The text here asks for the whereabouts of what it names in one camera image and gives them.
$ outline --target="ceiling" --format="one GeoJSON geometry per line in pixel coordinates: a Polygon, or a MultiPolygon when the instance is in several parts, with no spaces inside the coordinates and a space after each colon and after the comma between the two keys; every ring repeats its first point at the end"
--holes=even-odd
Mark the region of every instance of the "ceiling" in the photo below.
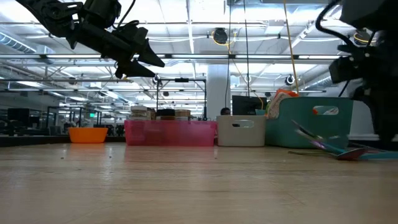
{"type": "MultiPolygon", "coordinates": [[[[231,54],[241,55],[289,55],[289,41],[283,4],[263,4],[260,0],[246,0],[246,25],[243,1],[230,7],[224,7],[224,0],[137,0],[136,5],[128,14],[126,22],[139,20],[139,26],[149,30],[150,45],[156,54],[228,54],[228,48],[215,44],[211,33],[217,27],[222,27],[227,34],[231,32],[231,54]],[[231,9],[231,27],[229,28],[229,10],[231,9]]],[[[122,4],[121,15],[124,15],[131,3],[130,0],[119,0],[122,4]]],[[[327,0],[296,0],[288,1],[287,5],[290,36],[294,55],[339,55],[336,48],[340,40],[328,34],[321,33],[314,28],[313,22],[319,12],[326,6],[327,0]]],[[[55,54],[97,54],[93,50],[78,44],[72,50],[65,39],[49,37],[49,32],[37,19],[19,3],[13,0],[1,1],[0,31],[7,32],[13,38],[29,46],[43,45],[52,49],[55,54]]],[[[352,35],[355,29],[338,20],[340,8],[334,8],[327,16],[323,25],[344,35],[352,35]]],[[[0,44],[0,54],[22,54],[8,46],[0,44]]],[[[4,68],[23,68],[24,72],[16,75],[38,79],[47,75],[50,78],[87,78],[109,80],[115,68],[110,62],[94,59],[56,59],[51,66],[28,59],[3,59],[4,68]]],[[[194,58],[177,60],[165,59],[165,68],[147,67],[161,78],[205,78],[208,66],[211,64],[228,63],[227,60],[212,60],[194,58]]],[[[247,61],[237,60],[230,64],[233,76],[247,74],[247,61]]],[[[311,83],[316,83],[322,75],[328,72],[328,64],[317,60],[297,61],[295,64],[299,86],[303,89],[311,83]]],[[[276,89],[286,87],[284,79],[293,74],[293,66],[288,60],[249,60],[250,83],[253,89],[276,89]]],[[[240,85],[236,89],[244,90],[246,84],[240,78],[240,85]]],[[[150,78],[132,78],[134,83],[106,83],[103,89],[151,89],[153,83],[150,78]]],[[[82,83],[69,85],[68,83],[49,83],[52,88],[87,88],[82,83]]],[[[14,84],[14,88],[25,88],[14,84]]],[[[170,83],[167,88],[187,89],[198,88],[194,83],[170,83]]],[[[153,93],[116,92],[120,97],[133,103],[153,103],[153,93]]],[[[88,96],[91,100],[103,101],[97,93],[88,96]]],[[[203,99],[203,93],[171,93],[167,98],[174,99],[203,99]]]]}

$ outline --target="table surface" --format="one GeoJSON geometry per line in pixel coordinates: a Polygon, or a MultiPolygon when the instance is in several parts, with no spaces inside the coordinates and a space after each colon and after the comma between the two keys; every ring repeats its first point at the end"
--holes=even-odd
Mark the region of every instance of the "table surface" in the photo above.
{"type": "Polygon", "coordinates": [[[397,223],[396,161],[287,152],[123,143],[6,147],[0,223],[397,223]]]}

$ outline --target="person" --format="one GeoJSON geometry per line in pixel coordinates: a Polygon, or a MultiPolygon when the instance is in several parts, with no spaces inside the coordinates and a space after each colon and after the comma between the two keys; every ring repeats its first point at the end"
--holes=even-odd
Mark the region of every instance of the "person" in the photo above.
{"type": "Polygon", "coordinates": [[[221,109],[221,115],[229,116],[231,115],[231,110],[229,108],[223,108],[221,109]]]}

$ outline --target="white storage bin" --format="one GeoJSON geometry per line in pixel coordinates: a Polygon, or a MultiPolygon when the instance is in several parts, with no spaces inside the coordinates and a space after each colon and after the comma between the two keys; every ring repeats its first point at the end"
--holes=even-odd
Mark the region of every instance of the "white storage bin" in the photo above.
{"type": "Polygon", "coordinates": [[[265,116],[218,116],[219,146],[264,146],[265,116]]]}

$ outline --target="pink plastic bin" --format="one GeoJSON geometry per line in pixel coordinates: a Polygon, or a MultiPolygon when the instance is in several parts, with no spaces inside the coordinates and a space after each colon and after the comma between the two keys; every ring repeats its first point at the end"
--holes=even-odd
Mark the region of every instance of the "pink plastic bin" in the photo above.
{"type": "Polygon", "coordinates": [[[125,121],[128,146],[214,146],[215,121],[125,121]]]}

